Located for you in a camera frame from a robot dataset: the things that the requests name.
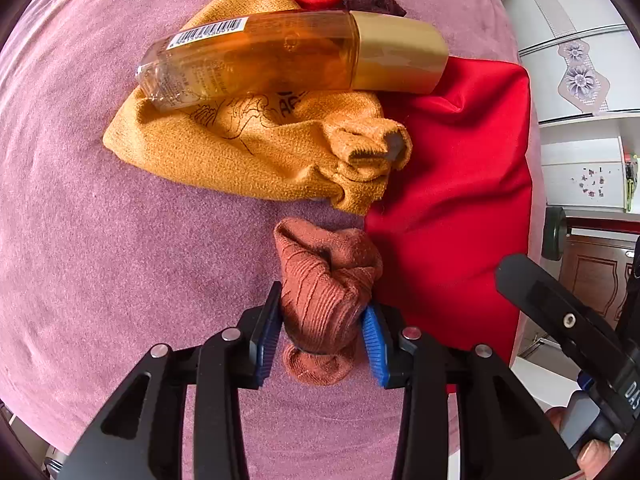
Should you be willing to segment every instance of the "metal screw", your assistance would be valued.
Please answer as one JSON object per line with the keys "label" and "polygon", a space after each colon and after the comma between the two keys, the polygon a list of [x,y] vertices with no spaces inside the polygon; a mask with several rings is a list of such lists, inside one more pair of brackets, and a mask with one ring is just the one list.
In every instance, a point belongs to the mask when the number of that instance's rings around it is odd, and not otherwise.
{"label": "metal screw", "polygon": [[169,353],[169,347],[164,343],[160,343],[159,345],[155,345],[150,350],[151,357],[164,357]]}
{"label": "metal screw", "polygon": [[231,328],[225,328],[225,330],[222,333],[222,339],[224,339],[225,341],[235,341],[236,339],[238,339],[240,336],[242,335],[242,332],[240,332],[235,326],[231,327]]}
{"label": "metal screw", "polygon": [[573,326],[575,325],[575,316],[571,312],[569,312],[566,316],[564,316],[562,324],[564,324],[564,326],[567,328],[573,328]]}
{"label": "metal screw", "polygon": [[491,357],[494,354],[494,351],[491,350],[489,345],[478,345],[476,346],[476,355],[486,359],[487,357]]}
{"label": "metal screw", "polygon": [[422,337],[422,332],[417,326],[406,326],[402,329],[402,337],[409,341],[415,341]]}

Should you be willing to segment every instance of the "cabinet door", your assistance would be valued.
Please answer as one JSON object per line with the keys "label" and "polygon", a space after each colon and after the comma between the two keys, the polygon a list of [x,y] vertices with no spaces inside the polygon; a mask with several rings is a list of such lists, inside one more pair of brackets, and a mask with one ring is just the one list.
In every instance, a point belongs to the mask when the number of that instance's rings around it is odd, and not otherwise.
{"label": "cabinet door", "polygon": [[623,240],[569,236],[560,283],[615,328],[626,298],[635,244]]}
{"label": "cabinet door", "polygon": [[610,0],[502,0],[523,51],[599,28],[625,25]]}
{"label": "cabinet door", "polygon": [[628,30],[548,46],[521,59],[540,122],[640,110],[640,48]]}
{"label": "cabinet door", "polygon": [[543,144],[541,155],[547,204],[624,210],[626,176],[620,137]]}

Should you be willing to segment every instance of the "flower decal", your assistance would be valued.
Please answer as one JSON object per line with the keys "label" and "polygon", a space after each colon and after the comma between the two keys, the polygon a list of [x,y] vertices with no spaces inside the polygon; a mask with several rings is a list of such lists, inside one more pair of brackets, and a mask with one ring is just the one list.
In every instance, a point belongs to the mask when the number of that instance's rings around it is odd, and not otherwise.
{"label": "flower decal", "polygon": [[564,51],[572,61],[581,61],[584,56],[584,48],[578,41],[573,41],[565,45]]}
{"label": "flower decal", "polygon": [[586,97],[596,86],[596,76],[586,65],[572,66],[566,71],[566,86],[571,95]]}

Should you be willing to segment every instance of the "blue gripper pad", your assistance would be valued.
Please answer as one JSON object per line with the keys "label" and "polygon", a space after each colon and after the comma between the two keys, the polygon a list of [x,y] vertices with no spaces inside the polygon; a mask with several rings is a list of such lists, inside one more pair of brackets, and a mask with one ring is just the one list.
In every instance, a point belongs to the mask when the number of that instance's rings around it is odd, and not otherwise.
{"label": "blue gripper pad", "polygon": [[278,346],[280,330],[282,329],[282,314],[280,313],[281,290],[282,286],[279,282],[273,283],[257,323],[260,335],[255,341],[255,378],[260,386],[271,373],[271,365],[273,365],[273,360],[275,359],[276,347]]}
{"label": "blue gripper pad", "polygon": [[369,356],[371,373],[385,388],[389,382],[389,368],[386,360],[386,345],[380,328],[380,320],[372,306],[362,315],[362,336]]}

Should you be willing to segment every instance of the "amber liquid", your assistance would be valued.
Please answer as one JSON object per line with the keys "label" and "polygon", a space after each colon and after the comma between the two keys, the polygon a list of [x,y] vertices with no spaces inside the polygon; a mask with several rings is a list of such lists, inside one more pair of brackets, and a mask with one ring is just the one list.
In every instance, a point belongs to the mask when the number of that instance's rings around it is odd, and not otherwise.
{"label": "amber liquid", "polygon": [[160,110],[228,96],[303,90],[348,90],[358,29],[348,12],[252,14],[244,30],[146,53],[137,78]]}

